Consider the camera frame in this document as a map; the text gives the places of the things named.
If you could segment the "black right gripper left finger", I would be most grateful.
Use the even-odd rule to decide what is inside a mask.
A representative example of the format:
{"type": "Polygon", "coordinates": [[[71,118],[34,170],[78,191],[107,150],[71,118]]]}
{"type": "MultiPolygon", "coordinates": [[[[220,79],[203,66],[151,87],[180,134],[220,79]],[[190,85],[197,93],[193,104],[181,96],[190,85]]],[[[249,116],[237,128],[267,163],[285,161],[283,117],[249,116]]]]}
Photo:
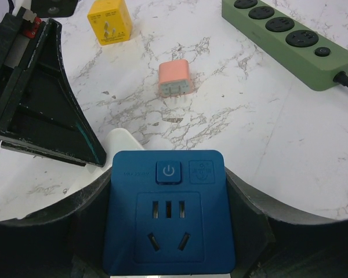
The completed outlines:
{"type": "Polygon", "coordinates": [[[0,277],[107,277],[102,269],[111,172],[22,220],[0,222],[0,277]]]}

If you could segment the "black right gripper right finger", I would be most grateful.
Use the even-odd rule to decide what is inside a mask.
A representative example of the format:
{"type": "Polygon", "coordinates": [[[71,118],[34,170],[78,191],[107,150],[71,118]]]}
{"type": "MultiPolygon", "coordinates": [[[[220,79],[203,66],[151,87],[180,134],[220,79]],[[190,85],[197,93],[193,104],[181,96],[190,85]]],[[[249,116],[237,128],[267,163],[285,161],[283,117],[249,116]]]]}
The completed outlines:
{"type": "Polygon", "coordinates": [[[231,277],[348,277],[348,219],[296,209],[226,170],[236,266],[231,277]]]}

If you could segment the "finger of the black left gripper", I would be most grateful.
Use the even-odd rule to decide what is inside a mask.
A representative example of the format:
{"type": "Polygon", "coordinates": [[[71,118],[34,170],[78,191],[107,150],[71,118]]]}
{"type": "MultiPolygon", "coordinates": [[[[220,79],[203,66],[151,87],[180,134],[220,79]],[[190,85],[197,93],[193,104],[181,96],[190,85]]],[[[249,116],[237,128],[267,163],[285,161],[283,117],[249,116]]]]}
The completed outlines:
{"type": "Polygon", "coordinates": [[[22,15],[0,23],[0,147],[84,166],[107,154],[72,92],[61,53],[61,24],[38,24],[18,65],[7,59],[26,29],[22,15]]]}

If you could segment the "blue cube socket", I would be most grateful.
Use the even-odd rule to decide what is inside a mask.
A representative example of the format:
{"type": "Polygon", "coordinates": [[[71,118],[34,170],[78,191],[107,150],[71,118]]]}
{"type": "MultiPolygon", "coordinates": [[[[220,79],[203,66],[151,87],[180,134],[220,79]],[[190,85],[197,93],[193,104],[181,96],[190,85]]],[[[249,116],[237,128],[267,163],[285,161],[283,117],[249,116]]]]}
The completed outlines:
{"type": "Polygon", "coordinates": [[[236,258],[223,155],[118,152],[102,265],[111,276],[230,273],[236,258]]]}

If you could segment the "yellow cube socket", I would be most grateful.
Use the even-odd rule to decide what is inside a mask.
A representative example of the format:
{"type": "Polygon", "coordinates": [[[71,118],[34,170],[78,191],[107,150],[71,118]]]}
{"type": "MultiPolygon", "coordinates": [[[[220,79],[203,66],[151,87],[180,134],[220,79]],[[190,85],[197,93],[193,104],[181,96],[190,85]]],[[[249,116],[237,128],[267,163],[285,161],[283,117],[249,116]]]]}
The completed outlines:
{"type": "Polygon", "coordinates": [[[94,1],[87,18],[100,45],[130,40],[133,23],[124,0],[94,1]]]}

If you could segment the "green power strip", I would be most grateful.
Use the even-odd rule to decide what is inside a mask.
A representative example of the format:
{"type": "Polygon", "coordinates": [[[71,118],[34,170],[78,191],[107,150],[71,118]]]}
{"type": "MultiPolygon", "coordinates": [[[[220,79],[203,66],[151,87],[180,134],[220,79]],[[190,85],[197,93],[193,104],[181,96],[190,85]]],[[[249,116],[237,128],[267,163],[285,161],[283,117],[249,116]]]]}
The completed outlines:
{"type": "Polygon", "coordinates": [[[222,17],[312,90],[348,88],[348,50],[263,1],[222,1],[222,17]]]}

